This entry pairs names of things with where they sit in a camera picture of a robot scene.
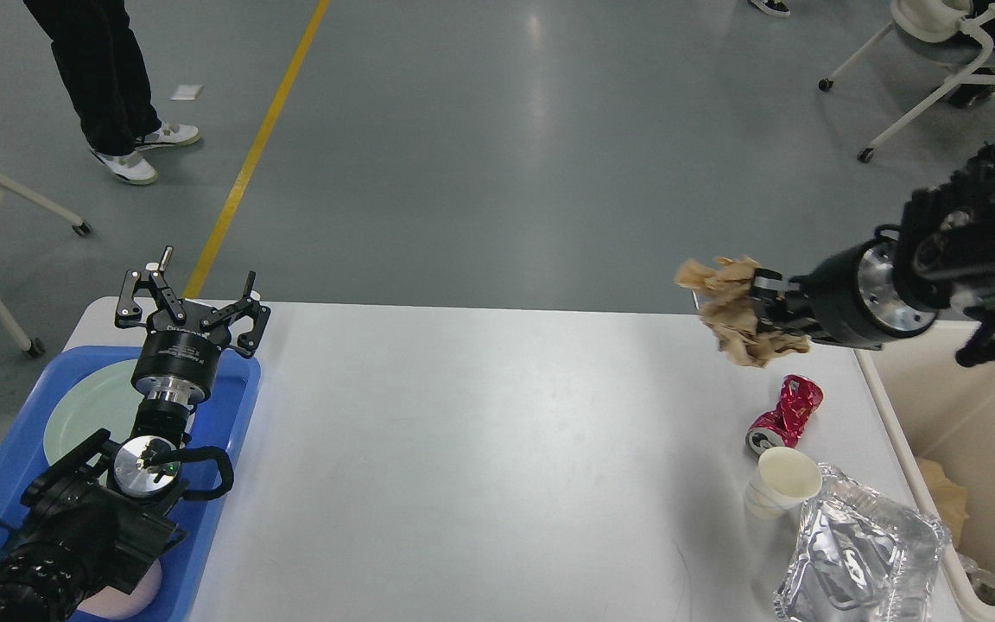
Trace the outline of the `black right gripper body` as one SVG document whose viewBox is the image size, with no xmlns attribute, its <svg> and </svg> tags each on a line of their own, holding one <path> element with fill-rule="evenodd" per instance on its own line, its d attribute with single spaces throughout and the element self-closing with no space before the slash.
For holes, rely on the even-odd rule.
<svg viewBox="0 0 995 622">
<path fill-rule="evenodd" d="M 897 290 L 896 250 L 895 239 L 877 238 L 794 276 L 787 327 L 817 343 L 872 350 L 927 332 L 937 310 L 912 306 Z"/>
</svg>

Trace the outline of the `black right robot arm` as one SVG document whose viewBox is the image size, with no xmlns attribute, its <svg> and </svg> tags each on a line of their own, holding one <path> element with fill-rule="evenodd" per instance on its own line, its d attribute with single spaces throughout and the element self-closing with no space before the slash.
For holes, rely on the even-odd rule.
<svg viewBox="0 0 995 622">
<path fill-rule="evenodd" d="M 807 275 L 759 269 L 744 307 L 763 336 L 868 350 L 923 335 L 950 308 L 978 324 L 956 362 L 995 361 L 995 144 Z"/>
</svg>

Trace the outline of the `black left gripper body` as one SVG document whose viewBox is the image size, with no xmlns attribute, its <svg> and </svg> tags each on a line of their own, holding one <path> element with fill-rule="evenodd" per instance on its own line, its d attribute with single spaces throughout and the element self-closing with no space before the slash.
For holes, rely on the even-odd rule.
<svg viewBox="0 0 995 622">
<path fill-rule="evenodd" d="M 197 405 L 211 395 L 222 352 L 231 342 L 228 327 L 201 332 L 200 323 L 178 326 L 170 314 L 152 314 L 130 384 L 148 399 Z"/>
</svg>

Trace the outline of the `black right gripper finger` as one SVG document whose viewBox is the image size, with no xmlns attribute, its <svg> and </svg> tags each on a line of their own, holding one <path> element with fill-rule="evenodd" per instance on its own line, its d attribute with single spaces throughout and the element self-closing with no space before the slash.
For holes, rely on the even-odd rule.
<svg viewBox="0 0 995 622">
<path fill-rule="evenodd" d="M 750 299 L 762 303 L 789 303 L 801 299 L 801 284 L 774 270 L 755 270 L 751 277 Z"/>
<path fill-rule="evenodd" d="M 759 308 L 755 314 L 759 334 L 807 336 L 813 331 L 813 319 L 808 315 L 792 314 L 778 308 Z"/>
</svg>

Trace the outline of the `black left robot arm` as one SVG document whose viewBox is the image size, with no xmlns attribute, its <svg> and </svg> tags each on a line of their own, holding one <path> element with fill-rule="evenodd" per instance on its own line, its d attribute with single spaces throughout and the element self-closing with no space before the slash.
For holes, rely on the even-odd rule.
<svg viewBox="0 0 995 622">
<path fill-rule="evenodd" d="M 100 428 L 21 493 L 27 508 L 16 546 L 0 560 L 0 621 L 66 621 L 103 589 L 130 593 L 186 531 L 180 503 L 231 491 L 228 450 L 190 444 L 199 405 L 211 397 L 225 351 L 251 359 L 271 308 L 254 280 L 217 308 L 174 293 L 171 247 L 156 264 L 126 273 L 114 323 L 146 332 L 130 385 L 141 394 L 125 440 Z"/>
</svg>

